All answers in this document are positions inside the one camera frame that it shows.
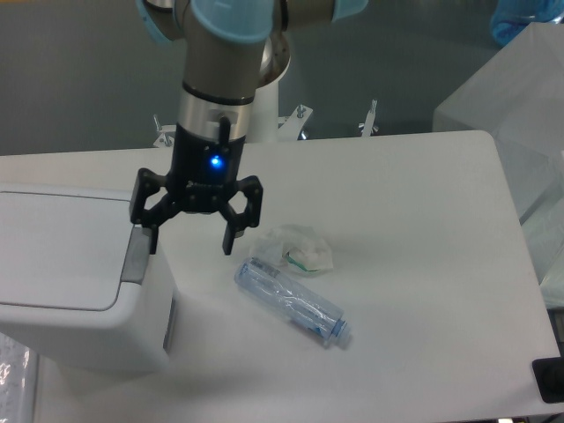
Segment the black object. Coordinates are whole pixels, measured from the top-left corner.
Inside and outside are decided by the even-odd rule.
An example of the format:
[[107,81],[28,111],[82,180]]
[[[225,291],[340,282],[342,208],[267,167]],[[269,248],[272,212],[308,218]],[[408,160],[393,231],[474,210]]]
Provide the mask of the black object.
[[[155,253],[159,226],[179,212],[221,213],[227,221],[223,251],[231,254],[234,239],[247,227],[257,227],[263,202],[263,186],[256,176],[237,181],[244,138],[229,141],[231,122],[219,118],[219,141],[208,141],[189,134],[176,125],[173,159],[167,176],[141,168],[130,201],[130,219],[134,225],[152,230],[151,254]],[[148,197],[161,188],[167,193],[151,209],[145,209]],[[247,205],[236,213],[229,201],[242,192]]]
[[564,359],[539,359],[532,362],[540,396],[548,404],[564,403]]

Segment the white table surface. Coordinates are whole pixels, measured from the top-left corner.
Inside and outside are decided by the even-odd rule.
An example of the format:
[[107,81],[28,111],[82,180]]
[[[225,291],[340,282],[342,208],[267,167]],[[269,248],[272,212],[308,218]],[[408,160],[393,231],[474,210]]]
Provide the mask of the white table surface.
[[[0,158],[0,182],[131,189],[171,150]],[[181,215],[160,241],[181,291],[166,373],[41,363],[37,423],[439,422],[564,411],[531,370],[558,355],[493,140],[482,132],[249,145],[261,226],[223,256],[219,215]],[[352,326],[323,349],[233,282],[259,235],[313,226],[335,270],[304,284]]]

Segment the white box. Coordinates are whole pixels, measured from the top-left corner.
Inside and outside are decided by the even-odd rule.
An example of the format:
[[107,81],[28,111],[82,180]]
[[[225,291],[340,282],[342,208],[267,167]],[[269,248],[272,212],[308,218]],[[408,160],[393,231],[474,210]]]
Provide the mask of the white box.
[[75,367],[168,363],[176,288],[130,193],[0,186],[0,331]]

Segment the plastic bottle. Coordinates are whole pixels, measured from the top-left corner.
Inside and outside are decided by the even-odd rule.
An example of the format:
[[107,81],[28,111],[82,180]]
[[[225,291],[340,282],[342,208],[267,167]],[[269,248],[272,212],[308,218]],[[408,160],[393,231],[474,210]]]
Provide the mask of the plastic bottle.
[[505,46],[531,22],[559,24],[563,18],[564,0],[499,0],[490,31]]
[[274,310],[323,338],[345,346],[350,326],[343,310],[281,271],[257,258],[248,258],[235,273],[235,282]]

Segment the transparent plastic sheet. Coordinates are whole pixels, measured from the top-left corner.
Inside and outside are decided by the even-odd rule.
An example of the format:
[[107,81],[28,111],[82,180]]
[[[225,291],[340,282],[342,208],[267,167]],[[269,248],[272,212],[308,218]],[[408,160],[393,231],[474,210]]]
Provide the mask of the transparent plastic sheet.
[[301,276],[333,269],[333,254],[327,241],[309,226],[282,225],[259,237],[249,256],[285,267]]
[[0,333],[0,422],[32,423],[39,357]]
[[564,307],[564,245],[553,259],[551,266],[540,284],[546,308]]
[[538,218],[533,233],[535,236],[530,234],[527,238],[525,233],[540,281],[540,291],[547,308],[564,307],[564,156],[562,154],[552,160],[553,168],[557,171],[555,195],[552,200],[547,199],[538,208]]

